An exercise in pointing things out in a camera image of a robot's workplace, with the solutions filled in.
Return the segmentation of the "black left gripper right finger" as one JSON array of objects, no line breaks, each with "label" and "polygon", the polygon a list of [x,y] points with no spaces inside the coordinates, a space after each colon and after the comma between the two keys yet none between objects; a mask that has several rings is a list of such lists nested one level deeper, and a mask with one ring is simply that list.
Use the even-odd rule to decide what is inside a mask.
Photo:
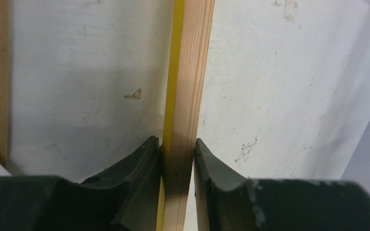
[{"label": "black left gripper right finger", "polygon": [[249,179],[201,139],[194,177],[200,231],[370,231],[370,195],[355,182]]}]

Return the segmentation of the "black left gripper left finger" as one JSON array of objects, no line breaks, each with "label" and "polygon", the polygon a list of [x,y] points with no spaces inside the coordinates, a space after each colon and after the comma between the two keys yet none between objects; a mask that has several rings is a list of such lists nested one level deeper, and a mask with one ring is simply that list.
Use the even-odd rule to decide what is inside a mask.
[{"label": "black left gripper left finger", "polygon": [[81,183],[0,177],[0,231],[154,231],[161,172],[159,139],[151,136]]}]

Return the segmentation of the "yellow wooden picture frame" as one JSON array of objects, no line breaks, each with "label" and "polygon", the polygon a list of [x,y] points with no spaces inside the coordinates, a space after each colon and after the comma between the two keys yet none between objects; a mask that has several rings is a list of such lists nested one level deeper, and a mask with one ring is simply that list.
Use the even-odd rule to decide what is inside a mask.
[{"label": "yellow wooden picture frame", "polygon": [[214,5],[212,0],[173,3],[158,231],[181,231],[185,225]]}]

